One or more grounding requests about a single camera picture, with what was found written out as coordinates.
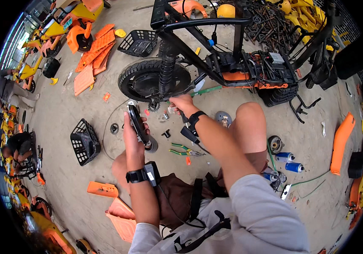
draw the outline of mechanic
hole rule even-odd
[[[16,73],[15,69],[3,69],[0,71],[0,108],[3,108],[3,101],[9,102],[13,94],[20,96],[20,107],[25,107],[34,111],[36,101],[39,99],[40,94],[32,94],[26,89],[21,88],[15,81],[5,78],[7,75]]]
[[[30,133],[17,133],[10,137],[6,144],[1,148],[1,153],[4,158],[10,156],[19,163],[26,160],[32,155],[32,139]]]
[[[187,118],[200,111],[188,94],[170,98],[170,102]],[[267,165],[266,120],[259,104],[240,105],[229,129],[205,114],[199,115],[195,129],[220,163],[218,183],[225,186],[229,197],[217,197],[214,190],[211,193],[202,187],[196,219],[191,217],[190,210],[194,187],[174,174],[161,177],[163,192],[158,191],[158,186],[153,188],[149,181],[127,183],[127,171],[143,168],[145,150],[130,125],[128,112],[124,115],[125,151],[114,161],[112,172],[129,191],[136,217],[129,253],[309,252],[307,231],[298,215],[259,175]],[[144,125],[149,134],[148,125]],[[184,222],[189,221],[189,225],[178,221],[175,214]],[[159,224],[172,229],[164,239]]]

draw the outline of spray can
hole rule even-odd
[[[263,177],[265,177],[271,182],[274,182],[279,178],[279,173],[277,171],[272,171],[270,173],[264,173]]]
[[[293,171],[296,173],[301,173],[304,170],[304,166],[301,163],[293,162],[293,163],[286,163],[284,166],[286,170]]]
[[[280,162],[292,163],[295,160],[295,156],[291,152],[280,152],[275,155],[275,159]]]

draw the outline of license plate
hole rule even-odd
[[[63,26],[63,30],[67,30],[67,28],[73,24],[73,18],[70,18]]]

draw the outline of green-handled pliers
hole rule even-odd
[[[196,151],[193,151],[191,150],[190,148],[187,148],[186,146],[184,145],[180,145],[180,144],[175,144],[175,143],[171,143],[173,146],[178,146],[178,147],[181,147],[183,148],[184,150],[186,150],[186,152],[178,152],[178,151],[175,151],[173,149],[169,149],[169,152],[172,152],[172,153],[175,153],[177,155],[193,155],[193,156],[203,156],[204,154],[201,154],[199,152],[196,152]]]

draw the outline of black wrist strap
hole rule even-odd
[[[129,182],[137,183],[137,182],[146,181],[147,177],[146,177],[145,170],[140,169],[140,170],[129,171],[126,175],[126,179],[127,179],[128,183]]]
[[[188,119],[188,122],[190,123],[190,127],[189,128],[191,128],[191,129],[193,129],[193,130],[195,130],[196,128],[195,128],[195,125],[196,125],[196,123],[199,121],[199,116],[200,115],[207,115],[206,113],[204,113],[203,111],[198,111],[198,112],[196,112],[196,113],[194,113],[194,114],[192,114],[191,116],[190,116],[190,118]]]

